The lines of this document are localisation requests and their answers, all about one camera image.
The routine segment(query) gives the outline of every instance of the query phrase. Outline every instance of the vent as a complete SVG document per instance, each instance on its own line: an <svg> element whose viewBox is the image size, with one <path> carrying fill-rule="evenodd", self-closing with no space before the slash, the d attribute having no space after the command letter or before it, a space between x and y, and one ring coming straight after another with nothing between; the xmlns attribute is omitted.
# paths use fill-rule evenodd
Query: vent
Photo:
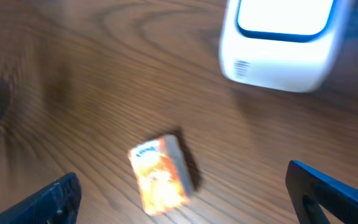
<svg viewBox="0 0 358 224"><path fill-rule="evenodd" d="M234 75L236 76L236 78L246 78L249 66L249 62L236 59L236 61L234 62Z"/></svg>

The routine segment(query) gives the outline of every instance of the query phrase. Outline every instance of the wood grain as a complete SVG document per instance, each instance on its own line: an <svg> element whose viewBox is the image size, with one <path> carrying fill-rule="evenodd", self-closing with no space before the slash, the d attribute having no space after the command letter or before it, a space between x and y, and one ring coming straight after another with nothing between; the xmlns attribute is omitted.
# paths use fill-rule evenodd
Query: wood grain
<svg viewBox="0 0 358 224"><path fill-rule="evenodd" d="M11 96L0 212L71 171L83 188L78 223L297 223L284 181L292 159L358 188L358 2L311 94L221 74L225 6L0 0L0 92ZM187 206L149 217L127 151L173 129L201 185Z"/></svg>

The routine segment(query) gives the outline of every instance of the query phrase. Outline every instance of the orange box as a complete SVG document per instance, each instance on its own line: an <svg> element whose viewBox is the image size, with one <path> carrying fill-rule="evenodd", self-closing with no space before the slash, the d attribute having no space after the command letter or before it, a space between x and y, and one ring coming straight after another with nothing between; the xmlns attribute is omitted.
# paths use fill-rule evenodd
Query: orange box
<svg viewBox="0 0 358 224"><path fill-rule="evenodd" d="M164 135L140 144L128 157L147 214L158 215L189 202L193 189L175 136Z"/></svg>

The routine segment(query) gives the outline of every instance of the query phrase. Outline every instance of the wooden table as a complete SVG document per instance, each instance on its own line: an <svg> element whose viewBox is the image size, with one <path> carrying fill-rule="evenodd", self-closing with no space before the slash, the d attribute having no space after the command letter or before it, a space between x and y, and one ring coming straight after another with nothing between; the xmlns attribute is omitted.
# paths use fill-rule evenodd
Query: wooden table
<svg viewBox="0 0 358 224"><path fill-rule="evenodd" d="M297 223L292 159L358 188L358 2L311 94L221 74L225 6L0 0L0 77L16 89L0 128L0 212L70 171L83 188L78 223ZM187 206L148 217L127 151L172 131L200 184Z"/></svg>

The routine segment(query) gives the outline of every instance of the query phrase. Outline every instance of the white plastic device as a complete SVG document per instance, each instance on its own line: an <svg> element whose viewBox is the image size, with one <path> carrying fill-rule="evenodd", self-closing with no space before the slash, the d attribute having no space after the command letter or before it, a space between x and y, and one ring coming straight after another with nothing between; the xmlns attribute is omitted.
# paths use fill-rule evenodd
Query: white plastic device
<svg viewBox="0 0 358 224"><path fill-rule="evenodd" d="M313 91L330 72L354 0L228 0L219 57L235 82Z"/></svg>

